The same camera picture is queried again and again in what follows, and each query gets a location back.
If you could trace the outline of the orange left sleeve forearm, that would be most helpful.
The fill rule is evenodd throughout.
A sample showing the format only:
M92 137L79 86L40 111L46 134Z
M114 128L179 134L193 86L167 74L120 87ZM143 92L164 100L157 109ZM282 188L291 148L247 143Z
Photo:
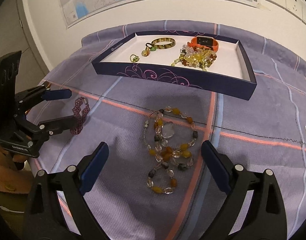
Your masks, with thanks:
M33 174L25 168L27 157L0 152L0 211L22 215Z

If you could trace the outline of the person's left hand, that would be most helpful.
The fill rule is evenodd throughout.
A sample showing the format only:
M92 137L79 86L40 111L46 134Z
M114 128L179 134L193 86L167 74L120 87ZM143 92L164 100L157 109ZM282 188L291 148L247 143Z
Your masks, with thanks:
M9 152L0 145L0 166L12 170L22 170L28 157Z

